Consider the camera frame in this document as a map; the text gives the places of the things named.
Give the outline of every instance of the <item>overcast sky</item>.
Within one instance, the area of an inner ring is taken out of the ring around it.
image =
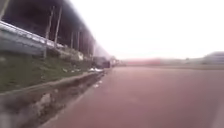
[[[224,51],[224,0],[71,0],[118,58],[186,58]]]

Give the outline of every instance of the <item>concrete wall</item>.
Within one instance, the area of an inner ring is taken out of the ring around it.
[[[0,50],[42,55],[45,51],[44,44],[31,40],[9,31],[0,30]]]
[[[0,128],[37,128],[103,74],[83,74],[0,94]]]

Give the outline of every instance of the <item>grass verge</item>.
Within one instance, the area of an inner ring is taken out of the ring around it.
[[[53,57],[43,59],[0,52],[0,92],[79,75],[89,67],[89,62],[77,62],[73,65]]]

